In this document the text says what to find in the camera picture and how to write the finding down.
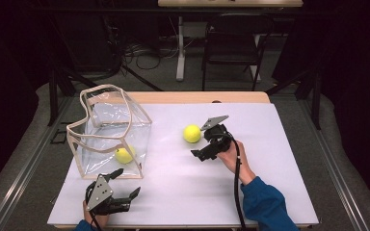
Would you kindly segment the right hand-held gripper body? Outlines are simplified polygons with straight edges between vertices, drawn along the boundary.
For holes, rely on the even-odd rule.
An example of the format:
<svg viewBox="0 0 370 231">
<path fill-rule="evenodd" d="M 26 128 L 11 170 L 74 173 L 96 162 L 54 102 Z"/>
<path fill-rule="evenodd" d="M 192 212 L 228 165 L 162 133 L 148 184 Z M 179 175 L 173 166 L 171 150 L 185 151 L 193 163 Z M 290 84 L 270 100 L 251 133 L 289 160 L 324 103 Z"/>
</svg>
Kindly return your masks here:
<svg viewBox="0 0 370 231">
<path fill-rule="evenodd" d="M 202 125 L 201 130 L 204 132 L 204 138 L 209 142 L 207 146 L 202 149 L 210 152 L 209 159 L 215 159 L 220 152 L 225 152 L 230 148 L 231 135 L 222 121 L 227 119 L 227 115 L 217 117 L 210 117 Z"/>
</svg>

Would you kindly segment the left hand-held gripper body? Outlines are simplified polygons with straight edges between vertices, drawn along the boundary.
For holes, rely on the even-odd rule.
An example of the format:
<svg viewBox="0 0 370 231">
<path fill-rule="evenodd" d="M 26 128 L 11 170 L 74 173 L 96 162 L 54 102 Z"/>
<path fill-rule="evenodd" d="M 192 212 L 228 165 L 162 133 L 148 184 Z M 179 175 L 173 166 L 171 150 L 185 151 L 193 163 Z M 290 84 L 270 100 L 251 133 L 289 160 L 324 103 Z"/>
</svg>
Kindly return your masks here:
<svg viewBox="0 0 370 231">
<path fill-rule="evenodd" d="M 131 198 L 113 198 L 113 189 L 109 185 L 110 175 L 99 174 L 97 179 L 86 189 L 86 210 L 92 215 L 111 215 L 128 212 Z"/>
</svg>

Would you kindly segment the yellow tennis ball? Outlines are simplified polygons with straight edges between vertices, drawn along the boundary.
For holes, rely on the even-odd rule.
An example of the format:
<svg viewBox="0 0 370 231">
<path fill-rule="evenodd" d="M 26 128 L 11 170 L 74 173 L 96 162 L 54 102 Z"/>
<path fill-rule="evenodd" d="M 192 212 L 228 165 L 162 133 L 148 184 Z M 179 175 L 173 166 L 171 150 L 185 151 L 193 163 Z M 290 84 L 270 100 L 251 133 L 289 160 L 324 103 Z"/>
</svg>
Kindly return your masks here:
<svg viewBox="0 0 370 231">
<path fill-rule="evenodd" d="M 189 143 L 198 142 L 201 138 L 201 131 L 195 124 L 186 126 L 183 130 L 183 138 Z"/>
<path fill-rule="evenodd" d="M 121 147 L 115 151 L 115 158 L 119 163 L 124 165 L 131 163 L 135 156 L 135 149 L 132 145 L 129 146 L 129 149 Z"/>
</svg>

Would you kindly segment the clear plastic bag beige trim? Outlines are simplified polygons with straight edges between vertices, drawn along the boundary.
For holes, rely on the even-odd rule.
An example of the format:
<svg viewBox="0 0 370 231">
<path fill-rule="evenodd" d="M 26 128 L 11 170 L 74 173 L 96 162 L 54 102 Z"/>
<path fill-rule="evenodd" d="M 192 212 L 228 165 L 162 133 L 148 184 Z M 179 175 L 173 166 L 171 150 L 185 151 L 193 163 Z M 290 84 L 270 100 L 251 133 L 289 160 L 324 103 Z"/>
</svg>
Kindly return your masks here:
<svg viewBox="0 0 370 231">
<path fill-rule="evenodd" d="M 66 127 L 66 139 L 80 176 L 94 179 L 100 173 L 123 168 L 120 176 L 141 179 L 152 120 L 129 94 L 113 85 L 82 90 L 79 96 L 85 117 Z M 115 151 L 132 145 L 136 156 L 121 164 Z"/>
</svg>

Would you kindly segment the person's left hand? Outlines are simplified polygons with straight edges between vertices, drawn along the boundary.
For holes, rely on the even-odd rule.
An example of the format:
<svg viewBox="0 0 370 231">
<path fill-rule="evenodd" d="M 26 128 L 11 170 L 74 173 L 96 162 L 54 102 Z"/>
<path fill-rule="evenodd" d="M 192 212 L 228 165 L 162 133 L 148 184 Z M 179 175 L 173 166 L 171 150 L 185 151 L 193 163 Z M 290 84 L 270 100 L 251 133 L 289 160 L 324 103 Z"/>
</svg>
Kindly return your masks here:
<svg viewBox="0 0 370 231">
<path fill-rule="evenodd" d="M 89 222 L 93 227 L 97 229 L 97 231 L 99 228 L 104 229 L 108 223 L 109 216 L 96 215 L 95 218 L 92 218 L 90 212 L 86 209 L 86 207 L 87 203 L 86 201 L 83 201 L 83 213 L 84 213 L 83 220 Z"/>
</svg>

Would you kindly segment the person's right hand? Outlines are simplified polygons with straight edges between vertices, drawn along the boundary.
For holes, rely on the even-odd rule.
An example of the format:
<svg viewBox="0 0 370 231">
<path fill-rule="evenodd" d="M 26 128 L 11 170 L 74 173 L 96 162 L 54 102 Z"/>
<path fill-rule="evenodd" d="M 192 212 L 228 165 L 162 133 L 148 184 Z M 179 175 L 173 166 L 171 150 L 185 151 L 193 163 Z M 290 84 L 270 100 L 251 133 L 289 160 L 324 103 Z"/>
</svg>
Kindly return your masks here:
<svg viewBox="0 0 370 231">
<path fill-rule="evenodd" d="M 248 185 L 255 177 L 255 173 L 249 165 L 244 145 L 240 141 L 234 141 L 225 152 L 220 152 L 217 157 L 233 173 L 239 167 L 238 178 L 243 185 Z"/>
</svg>

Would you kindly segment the black folding chair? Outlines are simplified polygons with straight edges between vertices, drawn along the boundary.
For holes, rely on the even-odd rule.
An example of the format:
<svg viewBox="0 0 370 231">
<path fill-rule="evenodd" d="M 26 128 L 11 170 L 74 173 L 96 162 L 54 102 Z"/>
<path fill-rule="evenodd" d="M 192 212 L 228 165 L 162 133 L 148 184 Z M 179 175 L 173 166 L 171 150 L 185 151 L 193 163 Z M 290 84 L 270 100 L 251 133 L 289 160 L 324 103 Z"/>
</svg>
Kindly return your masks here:
<svg viewBox="0 0 370 231">
<path fill-rule="evenodd" d="M 252 90 L 255 90 L 262 58 L 269 35 L 274 30 L 274 20 L 266 14 L 222 13 L 211 18 L 205 27 L 202 57 L 202 89 L 205 90 L 208 64 L 252 65 Z"/>
</svg>

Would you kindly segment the black metal stand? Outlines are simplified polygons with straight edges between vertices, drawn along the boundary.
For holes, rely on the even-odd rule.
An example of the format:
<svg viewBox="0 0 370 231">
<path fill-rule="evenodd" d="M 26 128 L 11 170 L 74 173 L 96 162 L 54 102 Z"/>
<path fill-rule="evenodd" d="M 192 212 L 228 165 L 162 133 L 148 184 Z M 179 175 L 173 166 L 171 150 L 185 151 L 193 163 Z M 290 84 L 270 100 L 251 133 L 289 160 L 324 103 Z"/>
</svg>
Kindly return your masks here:
<svg viewBox="0 0 370 231">
<path fill-rule="evenodd" d="M 280 90 L 285 89 L 291 84 L 299 82 L 299 86 L 296 88 L 295 97 L 298 100 L 305 100 L 310 94 L 312 96 L 310 106 L 310 118 L 315 128 L 320 130 L 320 101 L 321 101 L 321 83 L 322 78 L 320 71 L 316 68 L 309 68 L 298 75 L 276 84 L 274 87 L 266 90 L 268 95 L 273 95 Z"/>
<path fill-rule="evenodd" d="M 82 75 L 76 73 L 63 64 L 56 64 L 49 74 L 49 102 L 50 102 L 50 118 L 48 125 L 54 124 L 58 117 L 58 90 L 65 96 L 73 96 L 76 93 L 72 81 L 78 81 L 88 87 L 94 87 L 95 83 L 86 79 Z"/>
</svg>

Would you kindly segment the background desk white leg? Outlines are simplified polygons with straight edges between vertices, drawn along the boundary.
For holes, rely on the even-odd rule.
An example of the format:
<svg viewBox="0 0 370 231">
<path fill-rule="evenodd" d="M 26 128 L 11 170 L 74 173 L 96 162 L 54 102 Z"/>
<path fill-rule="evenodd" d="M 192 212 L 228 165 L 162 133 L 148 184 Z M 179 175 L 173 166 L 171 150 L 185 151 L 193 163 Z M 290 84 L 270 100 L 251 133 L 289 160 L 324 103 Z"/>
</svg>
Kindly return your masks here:
<svg viewBox="0 0 370 231">
<path fill-rule="evenodd" d="M 158 6 L 164 10 L 224 10 L 224 9 L 254 9 L 277 10 L 300 8 L 303 0 L 158 0 Z M 204 20 L 189 22 L 181 15 L 178 17 L 178 59 L 176 80 L 181 82 L 185 77 L 185 43 L 184 39 L 201 38 L 202 28 L 206 25 Z"/>
</svg>

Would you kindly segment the metal floor rail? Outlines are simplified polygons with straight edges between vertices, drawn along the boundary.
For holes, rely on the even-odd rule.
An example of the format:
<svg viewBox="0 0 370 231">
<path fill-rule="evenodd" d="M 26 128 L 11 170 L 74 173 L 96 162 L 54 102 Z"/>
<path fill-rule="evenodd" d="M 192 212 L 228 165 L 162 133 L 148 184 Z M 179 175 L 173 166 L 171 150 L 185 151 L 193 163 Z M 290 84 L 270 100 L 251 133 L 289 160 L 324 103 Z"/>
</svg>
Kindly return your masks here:
<svg viewBox="0 0 370 231">
<path fill-rule="evenodd" d="M 72 154 L 66 143 L 51 144 L 57 129 L 65 130 L 72 97 L 60 103 L 53 125 L 46 124 L 47 108 L 37 114 L 0 174 L 0 231 L 60 231 L 48 223 L 65 181 Z"/>
<path fill-rule="evenodd" d="M 312 134 L 316 137 L 317 142 L 319 143 L 322 149 L 323 161 L 326 166 L 326 169 L 329 173 L 330 179 L 334 184 L 335 190 L 341 200 L 341 203 L 346 211 L 347 217 L 349 218 L 354 231 L 370 231 L 366 221 L 358 208 L 356 200 L 350 191 L 343 174 L 338 166 L 337 162 L 334 159 L 333 153 L 330 150 L 330 147 L 325 140 L 325 137 L 321 130 L 318 130 L 313 123 L 311 118 L 311 109 L 308 103 L 305 100 L 299 100 L 299 105 L 304 112 L 304 117 L 306 123 L 310 127 Z"/>
</svg>

